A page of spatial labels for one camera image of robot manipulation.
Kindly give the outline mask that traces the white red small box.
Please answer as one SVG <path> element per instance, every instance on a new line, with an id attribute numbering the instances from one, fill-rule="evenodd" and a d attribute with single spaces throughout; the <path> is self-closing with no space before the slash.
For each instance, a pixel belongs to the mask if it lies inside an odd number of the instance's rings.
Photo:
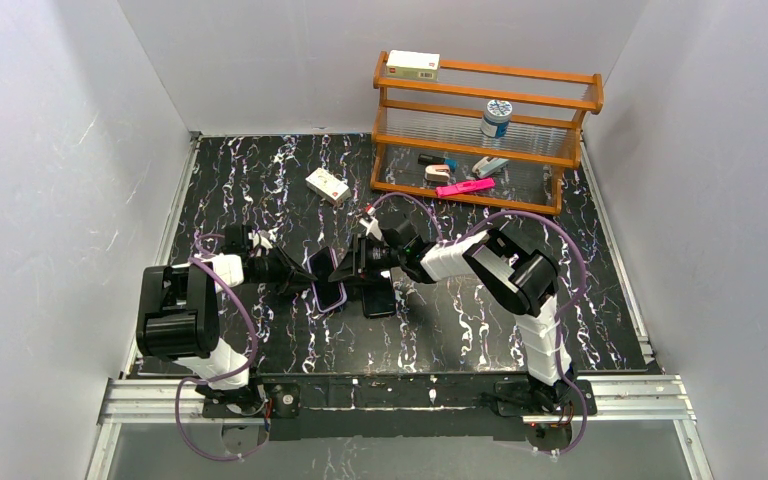
<path id="1" fill-rule="evenodd" d="M 324 168 L 317 168 L 311 172 L 305 178 L 305 183 L 309 189 L 333 206 L 341 205 L 350 194 L 348 184 Z"/>

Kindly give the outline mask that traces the pink highlighter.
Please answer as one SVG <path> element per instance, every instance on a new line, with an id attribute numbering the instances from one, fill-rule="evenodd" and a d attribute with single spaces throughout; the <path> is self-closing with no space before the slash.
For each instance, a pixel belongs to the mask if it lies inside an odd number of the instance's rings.
<path id="1" fill-rule="evenodd" d="M 451 185 L 440 186 L 435 189 L 439 198 L 452 197 L 456 195 L 468 195 L 475 192 L 481 192 L 494 188 L 496 182 L 493 178 L 484 178 L 458 182 Z"/>

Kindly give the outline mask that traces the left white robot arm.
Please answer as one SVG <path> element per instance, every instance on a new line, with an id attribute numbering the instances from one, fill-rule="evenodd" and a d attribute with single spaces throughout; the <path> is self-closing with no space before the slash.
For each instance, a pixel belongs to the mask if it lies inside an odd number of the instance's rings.
<path id="1" fill-rule="evenodd" d="M 219 404 L 256 410 L 265 403 L 252 383 L 250 358 L 220 337 L 219 296 L 243 284 L 265 284 L 294 294 L 315 280 L 299 262 L 248 225 L 215 235 L 218 250 L 189 263 L 143 271 L 136 344 L 144 357 L 190 369 L 199 394 Z"/>

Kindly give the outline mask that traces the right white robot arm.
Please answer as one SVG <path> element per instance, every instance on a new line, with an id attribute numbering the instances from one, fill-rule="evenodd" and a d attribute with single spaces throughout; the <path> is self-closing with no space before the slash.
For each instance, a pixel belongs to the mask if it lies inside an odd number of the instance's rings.
<path id="1" fill-rule="evenodd" d="M 558 262 L 508 221 L 483 225 L 457 240 L 430 241 L 406 217 L 384 225 L 373 217 L 353 237 L 330 283 L 358 286 L 365 293 L 391 293 L 387 272 L 401 270 L 422 284 L 474 276 L 511 313 L 525 350 L 527 381 L 514 402 L 533 409 L 558 408 L 569 390 L 571 358 L 559 331 Z"/>

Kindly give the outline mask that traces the white teal stapler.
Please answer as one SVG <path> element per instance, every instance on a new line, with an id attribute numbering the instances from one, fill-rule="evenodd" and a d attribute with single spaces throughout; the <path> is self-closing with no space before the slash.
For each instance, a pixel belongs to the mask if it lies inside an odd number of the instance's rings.
<path id="1" fill-rule="evenodd" d="M 477 179 L 485 179 L 506 167 L 508 163 L 507 158 L 485 156 L 473 165 L 472 174 Z"/>

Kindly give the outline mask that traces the orange wooden shelf rack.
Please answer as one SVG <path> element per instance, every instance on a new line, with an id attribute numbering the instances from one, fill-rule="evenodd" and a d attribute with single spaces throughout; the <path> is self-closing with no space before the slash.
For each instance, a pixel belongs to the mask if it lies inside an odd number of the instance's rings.
<path id="1" fill-rule="evenodd" d="M 379 54 L 370 186 L 557 215 L 564 177 L 582 160 L 583 125 L 601 112 L 601 74 L 441 60 L 436 71 L 399 76 Z"/>

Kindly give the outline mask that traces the beige small stapler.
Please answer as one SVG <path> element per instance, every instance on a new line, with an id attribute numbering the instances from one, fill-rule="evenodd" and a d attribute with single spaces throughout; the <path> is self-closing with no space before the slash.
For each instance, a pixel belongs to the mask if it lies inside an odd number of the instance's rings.
<path id="1" fill-rule="evenodd" d="M 447 164 L 427 165 L 424 179 L 429 183 L 447 184 L 451 179 L 451 168 Z"/>

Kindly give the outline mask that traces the white box on shelf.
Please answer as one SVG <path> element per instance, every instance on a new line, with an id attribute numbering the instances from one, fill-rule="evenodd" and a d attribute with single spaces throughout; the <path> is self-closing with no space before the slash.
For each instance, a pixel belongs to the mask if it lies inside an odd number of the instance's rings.
<path id="1" fill-rule="evenodd" d="M 438 79 L 440 55 L 404 50 L 391 50 L 385 63 L 385 73 L 388 77 L 432 81 Z"/>

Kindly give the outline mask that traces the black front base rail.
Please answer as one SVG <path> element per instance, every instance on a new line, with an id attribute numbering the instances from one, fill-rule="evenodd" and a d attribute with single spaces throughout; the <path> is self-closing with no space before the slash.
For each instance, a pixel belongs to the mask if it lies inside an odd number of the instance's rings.
<path id="1" fill-rule="evenodd" d="M 562 409 L 514 373 L 268 374 L 280 440 L 491 437 L 522 440 Z"/>

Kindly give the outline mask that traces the blue white round jar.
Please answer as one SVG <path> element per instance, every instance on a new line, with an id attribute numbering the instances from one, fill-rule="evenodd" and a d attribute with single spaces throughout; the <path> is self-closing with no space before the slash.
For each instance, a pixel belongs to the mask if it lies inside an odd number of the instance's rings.
<path id="1" fill-rule="evenodd" d="M 513 105 L 506 100 L 492 99 L 485 106 L 480 125 L 481 133 L 489 138 L 506 135 L 513 113 Z"/>

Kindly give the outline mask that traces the black teal marker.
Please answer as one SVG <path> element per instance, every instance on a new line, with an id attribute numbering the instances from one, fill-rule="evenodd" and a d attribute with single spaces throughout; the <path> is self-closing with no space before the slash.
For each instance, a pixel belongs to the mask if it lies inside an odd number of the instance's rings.
<path id="1" fill-rule="evenodd" d="M 454 160 L 445 158 L 442 156 L 434 156 L 430 154 L 421 153 L 417 157 L 417 162 L 420 165 L 445 165 L 450 171 L 454 171 L 457 168 L 457 164 Z"/>

